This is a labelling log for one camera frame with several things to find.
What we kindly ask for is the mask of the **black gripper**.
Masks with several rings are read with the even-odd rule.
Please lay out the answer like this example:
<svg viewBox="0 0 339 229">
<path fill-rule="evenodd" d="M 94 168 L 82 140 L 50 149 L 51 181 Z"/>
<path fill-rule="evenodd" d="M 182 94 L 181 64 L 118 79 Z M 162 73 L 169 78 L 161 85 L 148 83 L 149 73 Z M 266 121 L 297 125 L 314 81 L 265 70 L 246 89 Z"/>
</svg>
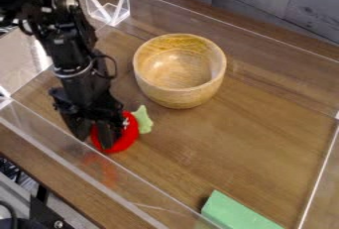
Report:
<svg viewBox="0 0 339 229">
<path fill-rule="evenodd" d="M 97 139 L 103 150 L 112 147 L 114 132 L 110 124 L 122 124 L 122 105 L 109 93 L 109 85 L 97 87 L 53 87 L 49 95 L 53 106 L 73 136 L 83 141 L 89 135 L 90 121 L 95 122 Z"/>
</svg>

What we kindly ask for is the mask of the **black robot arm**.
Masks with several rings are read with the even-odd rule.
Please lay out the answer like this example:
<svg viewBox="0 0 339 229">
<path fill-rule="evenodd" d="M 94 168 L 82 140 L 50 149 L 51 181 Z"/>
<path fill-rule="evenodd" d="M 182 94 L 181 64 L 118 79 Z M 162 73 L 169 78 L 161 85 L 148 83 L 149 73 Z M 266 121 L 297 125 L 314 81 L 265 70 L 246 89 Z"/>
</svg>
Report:
<svg viewBox="0 0 339 229">
<path fill-rule="evenodd" d="M 97 131 L 99 147 L 109 149 L 121 136 L 122 105 L 109 93 L 110 57 L 94 48 L 79 0 L 0 0 L 0 26 L 10 23 L 38 40 L 51 59 L 62 85 L 49 95 L 69 130 L 79 140 Z"/>
</svg>

